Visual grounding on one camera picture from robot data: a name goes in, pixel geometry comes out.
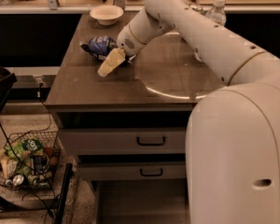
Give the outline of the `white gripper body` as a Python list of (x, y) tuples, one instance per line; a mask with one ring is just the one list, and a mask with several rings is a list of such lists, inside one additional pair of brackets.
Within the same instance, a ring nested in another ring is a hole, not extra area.
[(134, 56), (145, 46), (140, 34), (141, 30), (137, 26), (126, 25), (118, 35), (117, 46), (124, 49), (128, 57)]

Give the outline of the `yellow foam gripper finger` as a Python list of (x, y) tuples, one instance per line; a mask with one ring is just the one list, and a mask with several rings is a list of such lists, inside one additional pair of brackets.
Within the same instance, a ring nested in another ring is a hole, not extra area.
[(100, 77), (108, 76), (115, 68), (125, 61), (125, 51), (122, 48), (112, 49), (99, 67), (97, 73)]

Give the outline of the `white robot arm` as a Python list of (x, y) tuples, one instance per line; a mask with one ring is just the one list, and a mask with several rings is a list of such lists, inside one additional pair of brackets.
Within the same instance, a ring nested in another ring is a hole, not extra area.
[(224, 84), (189, 117), (190, 223), (280, 224), (280, 59), (192, 10), (186, 0), (143, 2), (99, 75), (176, 30)]

